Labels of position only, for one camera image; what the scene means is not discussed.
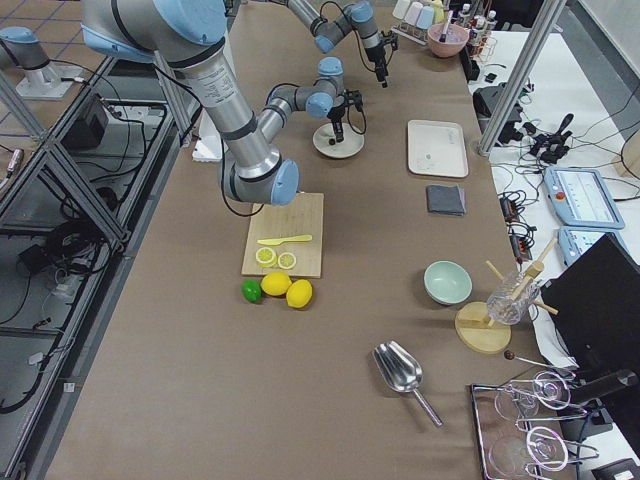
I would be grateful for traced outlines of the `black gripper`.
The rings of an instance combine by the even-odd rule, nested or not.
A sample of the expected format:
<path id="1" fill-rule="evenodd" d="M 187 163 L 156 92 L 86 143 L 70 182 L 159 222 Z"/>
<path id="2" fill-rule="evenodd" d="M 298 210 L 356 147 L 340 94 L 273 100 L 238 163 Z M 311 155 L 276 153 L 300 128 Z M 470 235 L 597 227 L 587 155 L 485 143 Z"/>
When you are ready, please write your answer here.
<path id="1" fill-rule="evenodd" d="M 372 62 L 375 67 L 375 75 L 377 81 L 383 88 L 388 87 L 387 76 L 387 62 L 386 62 L 386 51 L 385 47 L 382 43 L 378 43 L 372 47 L 366 47 L 365 53 L 370 62 Z"/>
<path id="2" fill-rule="evenodd" d="M 329 111 L 327 118 L 332 123 L 333 129 L 333 144 L 338 144 L 344 141 L 344 130 L 342 119 L 346 115 L 348 107 L 348 100 L 345 97 L 339 97 L 335 101 L 335 105 Z"/>

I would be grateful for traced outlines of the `spare robot base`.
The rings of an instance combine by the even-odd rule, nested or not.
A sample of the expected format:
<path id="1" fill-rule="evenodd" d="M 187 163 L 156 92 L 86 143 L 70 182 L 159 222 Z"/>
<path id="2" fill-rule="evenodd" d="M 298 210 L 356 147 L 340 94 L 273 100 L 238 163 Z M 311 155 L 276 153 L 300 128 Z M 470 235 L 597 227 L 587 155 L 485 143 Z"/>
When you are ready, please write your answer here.
<path id="1" fill-rule="evenodd" d="M 35 33 L 23 26 L 1 29 L 1 71 L 21 70 L 24 79 L 16 90 L 29 100 L 60 100 L 71 88 L 63 80 L 63 68 L 56 67 Z"/>

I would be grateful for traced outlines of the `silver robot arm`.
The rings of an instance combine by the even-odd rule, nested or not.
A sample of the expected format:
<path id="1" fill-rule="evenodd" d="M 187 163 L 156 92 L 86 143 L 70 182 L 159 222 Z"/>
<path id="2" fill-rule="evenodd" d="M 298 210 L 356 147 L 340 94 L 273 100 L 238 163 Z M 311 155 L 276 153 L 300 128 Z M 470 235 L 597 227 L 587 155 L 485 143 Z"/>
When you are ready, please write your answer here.
<path id="1" fill-rule="evenodd" d="M 225 12 L 221 1 L 85 1 L 83 36 L 104 55 L 141 63 L 161 55 L 182 72 L 228 150 L 223 192 L 237 201 L 287 205 L 296 196 L 299 169 L 272 140 L 295 111 L 317 118 L 330 113 L 345 91 L 342 63 L 322 59 L 312 86 L 279 88 L 256 114 L 223 53 Z"/>
<path id="2" fill-rule="evenodd" d="M 376 75 L 383 88 L 388 87 L 388 66 L 393 52 L 398 49 L 398 36 L 393 31 L 379 29 L 369 1 L 356 1 L 344 7 L 336 4 L 340 13 L 334 20 L 326 18 L 309 1 L 274 1 L 274 4 L 288 8 L 307 27 L 323 54 L 331 52 L 351 32 L 355 32 L 373 67 L 366 63 L 363 65 Z"/>

